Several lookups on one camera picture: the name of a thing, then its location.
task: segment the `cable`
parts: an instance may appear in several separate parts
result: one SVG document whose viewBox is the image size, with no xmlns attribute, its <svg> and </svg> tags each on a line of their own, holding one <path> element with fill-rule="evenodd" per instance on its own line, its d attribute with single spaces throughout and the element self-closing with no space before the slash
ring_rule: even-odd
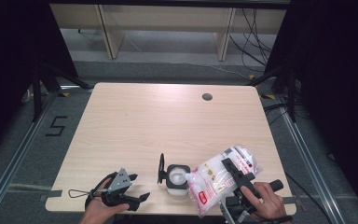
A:
<svg viewBox="0 0 358 224">
<path fill-rule="evenodd" d="M 270 122 L 268 125 L 271 125 L 273 122 L 277 121 L 278 118 L 280 118 L 281 116 L 283 116 L 284 114 L 287 113 L 287 110 L 284 111 L 283 113 L 281 113 L 277 118 L 275 118 L 272 122 Z"/>
<path fill-rule="evenodd" d="M 79 193 L 82 193 L 82 194 L 73 196 L 73 195 L 71 194 L 72 191 L 74 191 L 74 192 L 79 192 Z M 86 196 L 86 195 L 89 195 L 89 194 L 90 194 L 89 191 L 84 191 L 84 190 L 78 190 L 78 189 L 69 189 L 69 190 L 68 190 L 68 195 L 69 195 L 70 198 L 79 198 L 79 197 L 83 197 L 83 196 Z"/>
<path fill-rule="evenodd" d="M 249 26 L 249 29 L 250 29 L 250 32 L 249 32 L 248 36 L 246 36 L 245 34 L 243 34 L 243 36 L 244 36 L 245 39 L 246 39 L 246 42 L 245 42 L 245 44 L 244 44 L 244 46 L 243 46 L 243 48 L 242 48 L 242 52 L 245 52 L 246 54 L 248 54 L 248 53 L 244 50 L 244 49 L 246 48 L 246 45 L 247 45 L 248 42 L 249 42 L 250 44 L 252 44 L 254 47 L 259 48 L 260 54 L 261 54 L 261 56 L 262 56 L 262 58 L 263 58 L 263 61 L 264 61 L 264 63 L 261 63 L 261 64 L 263 64 L 263 65 L 265 66 L 265 64 L 267 63 L 267 60 L 268 60 L 268 58 L 269 58 L 269 57 L 267 56 L 267 54 L 266 54 L 265 51 L 271 52 L 271 49 L 270 49 L 269 47 L 267 47 L 267 46 L 260 40 L 260 38 L 258 37 L 257 24 L 256 24 L 257 9 L 255 8 L 255 9 L 253 10 L 253 12 L 254 12 L 254 15 L 253 15 L 254 20 L 253 20 L 253 23 L 252 23 L 252 25 L 251 25 L 251 23 L 249 22 L 249 20 L 248 20 L 248 18 L 247 18 L 247 16 L 246 16 L 246 13 L 245 13 L 244 9 L 242 9 L 243 17 L 245 18 L 245 20 L 246 20 L 246 22 L 247 22 L 247 24 L 248 24 L 248 26 Z M 254 44 L 254 43 L 250 40 L 250 36 L 251 36 L 251 35 L 254 36 L 255 41 L 257 42 L 257 44 Z"/>
<path fill-rule="evenodd" d="M 264 109 L 264 112 L 267 112 L 267 111 L 271 111 L 275 108 L 279 108 L 281 106 L 287 106 L 287 104 L 268 105 L 268 106 L 264 107 L 263 109 Z"/>
<path fill-rule="evenodd" d="M 235 46 L 237 46 L 237 48 L 242 51 L 242 53 L 245 53 L 246 55 L 248 55 L 249 57 L 251 57 L 252 59 L 254 59 L 255 61 L 257 61 L 258 63 L 260 63 L 261 65 L 263 66 L 266 66 L 265 63 L 261 62 L 260 60 L 258 60 L 255 56 L 253 56 L 252 54 L 250 54 L 249 52 L 247 52 L 244 47 L 246 46 L 246 43 L 245 43 L 245 46 L 243 46 L 243 48 L 240 47 L 240 45 L 237 44 L 237 42 L 235 42 L 235 40 L 232 38 L 232 36 L 229 37 L 231 39 L 231 41 L 234 43 Z"/>
<path fill-rule="evenodd" d="M 292 178 L 289 174 L 287 174 L 286 171 L 284 171 L 284 174 L 285 174 L 287 177 L 289 177 L 289 179 L 291 179 L 296 185 L 298 185 L 298 187 L 301 188 L 301 189 L 304 191 L 305 194 L 307 194 L 307 196 L 308 196 L 308 197 L 316 204 L 316 206 L 318 206 L 318 208 L 322 211 L 322 213 L 323 213 L 324 216 L 326 217 L 328 223 L 331 224 L 332 222 L 331 222 L 330 217 L 327 215 L 327 213 L 324 211 L 324 209 L 321 207 L 321 205 L 320 205 L 318 202 L 316 202 L 316 200 L 315 200 L 312 196 L 310 196 L 310 194 L 309 194 L 297 181 L 295 181 L 294 178 Z"/>
</svg>

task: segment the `white packaging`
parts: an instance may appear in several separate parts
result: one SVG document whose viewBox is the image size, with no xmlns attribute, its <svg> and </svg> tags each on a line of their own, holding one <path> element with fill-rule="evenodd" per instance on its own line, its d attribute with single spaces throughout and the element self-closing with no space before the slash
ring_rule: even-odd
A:
<svg viewBox="0 0 358 224">
<path fill-rule="evenodd" d="M 200 217 L 237 188 L 233 177 L 222 163 L 226 158 L 230 158 L 245 175 L 253 173 L 256 176 L 260 172 L 255 157 L 245 147 L 234 146 L 186 174 L 188 192 Z"/>
</svg>

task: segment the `grommet hole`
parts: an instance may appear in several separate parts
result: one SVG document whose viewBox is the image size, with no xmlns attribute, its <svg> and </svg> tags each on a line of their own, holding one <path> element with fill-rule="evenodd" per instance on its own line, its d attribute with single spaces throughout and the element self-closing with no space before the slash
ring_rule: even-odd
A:
<svg viewBox="0 0 358 224">
<path fill-rule="evenodd" d="M 210 93 L 203 93 L 202 94 L 202 99 L 204 99 L 205 101 L 210 101 L 212 100 L 212 95 Z"/>
</svg>

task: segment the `human hand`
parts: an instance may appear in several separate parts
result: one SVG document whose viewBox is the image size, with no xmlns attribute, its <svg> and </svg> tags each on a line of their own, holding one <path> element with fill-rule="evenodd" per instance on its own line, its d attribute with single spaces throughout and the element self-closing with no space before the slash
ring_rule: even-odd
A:
<svg viewBox="0 0 358 224">
<path fill-rule="evenodd" d="M 265 219 L 286 217 L 283 198 L 274 193 L 269 183 L 255 182 L 254 187 L 257 193 L 260 195 L 261 200 L 256 198 L 254 194 L 245 186 L 241 187 L 243 195 L 257 210 L 251 214 L 254 220 L 262 221 Z"/>
<path fill-rule="evenodd" d="M 106 179 L 101 186 L 105 186 L 110 178 Z M 101 192 L 97 192 L 97 195 L 89 202 L 83 217 L 80 220 L 81 224 L 103 224 L 107 219 L 117 213 L 124 212 L 130 208 L 127 203 L 119 204 L 114 207 L 108 207 L 103 203 Z"/>
</svg>

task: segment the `table top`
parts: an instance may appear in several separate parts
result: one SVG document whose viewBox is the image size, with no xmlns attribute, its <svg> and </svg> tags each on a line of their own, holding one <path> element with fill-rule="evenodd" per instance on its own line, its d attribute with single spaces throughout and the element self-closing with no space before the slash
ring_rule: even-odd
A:
<svg viewBox="0 0 358 224">
<path fill-rule="evenodd" d="M 207 93 L 212 100 L 204 100 Z M 82 212 L 86 197 L 70 198 L 69 189 L 88 191 L 108 174 L 125 168 L 137 174 L 126 195 L 150 192 L 136 214 L 197 215 L 186 196 L 172 196 L 158 184 L 158 163 L 195 169 L 227 148 L 242 144 L 263 171 L 255 181 L 280 179 L 277 194 L 291 197 L 260 99 L 254 87 L 99 83 L 95 86 L 48 198 L 49 211 Z M 286 211 L 296 212 L 294 204 Z M 222 216 L 218 205 L 207 215 Z"/>
</svg>

